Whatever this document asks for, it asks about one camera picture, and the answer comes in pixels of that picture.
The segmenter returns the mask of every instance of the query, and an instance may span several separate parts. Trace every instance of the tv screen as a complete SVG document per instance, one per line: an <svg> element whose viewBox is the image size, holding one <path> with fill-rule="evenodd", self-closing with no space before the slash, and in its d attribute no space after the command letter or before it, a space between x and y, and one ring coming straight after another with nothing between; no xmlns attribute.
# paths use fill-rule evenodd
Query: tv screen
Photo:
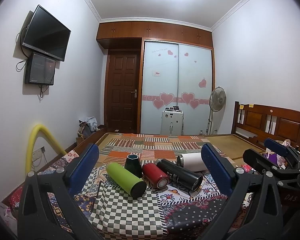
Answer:
<svg viewBox="0 0 300 240"><path fill-rule="evenodd" d="M40 5L34 11L22 45L64 61L71 31Z"/></svg>

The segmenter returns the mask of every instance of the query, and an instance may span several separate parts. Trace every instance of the standing fan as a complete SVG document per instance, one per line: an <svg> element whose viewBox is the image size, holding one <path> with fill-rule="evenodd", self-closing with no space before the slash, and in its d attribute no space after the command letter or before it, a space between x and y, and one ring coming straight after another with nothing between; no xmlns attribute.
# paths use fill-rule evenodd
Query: standing fan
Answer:
<svg viewBox="0 0 300 240"><path fill-rule="evenodd" d="M211 134L213 112L220 111L226 103L226 93L222 87L217 87L212 91L210 95L209 105L210 114L208 119L208 125L206 129L206 135Z"/></svg>

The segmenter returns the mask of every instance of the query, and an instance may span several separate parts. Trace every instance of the wooden headboard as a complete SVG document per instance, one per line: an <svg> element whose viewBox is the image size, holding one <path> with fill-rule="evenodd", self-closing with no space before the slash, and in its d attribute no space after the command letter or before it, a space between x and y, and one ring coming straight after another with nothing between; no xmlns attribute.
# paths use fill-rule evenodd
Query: wooden headboard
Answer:
<svg viewBox="0 0 300 240"><path fill-rule="evenodd" d="M263 149L263 141L268 137L280 141L290 139L291 146L298 146L300 150L300 112L273 106L240 105L236 101L231 133Z"/></svg>

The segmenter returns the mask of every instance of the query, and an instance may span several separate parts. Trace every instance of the black box under tv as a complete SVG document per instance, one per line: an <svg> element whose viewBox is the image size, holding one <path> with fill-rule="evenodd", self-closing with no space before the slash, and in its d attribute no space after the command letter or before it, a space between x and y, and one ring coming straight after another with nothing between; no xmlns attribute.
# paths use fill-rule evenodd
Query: black box under tv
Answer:
<svg viewBox="0 0 300 240"><path fill-rule="evenodd" d="M25 84L53 85L56 61L33 52L27 60Z"/></svg>

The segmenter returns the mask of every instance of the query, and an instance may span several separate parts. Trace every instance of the yellow tube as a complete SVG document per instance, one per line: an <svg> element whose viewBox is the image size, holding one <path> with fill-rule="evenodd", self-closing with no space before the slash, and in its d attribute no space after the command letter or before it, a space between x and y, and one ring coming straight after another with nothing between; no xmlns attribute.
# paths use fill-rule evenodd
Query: yellow tube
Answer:
<svg viewBox="0 0 300 240"><path fill-rule="evenodd" d="M52 134L49 132L49 130L42 124L37 124L31 131L29 141L28 141L28 147L27 147L27 153L26 153L26 175L29 171L31 171L31 163L32 163L32 152L34 143L36 141L36 136L38 132L43 132L47 138L50 140L52 146L54 146L60 153L63 155L66 155L66 151L61 147L61 145L57 142L57 140L52 136Z"/></svg>

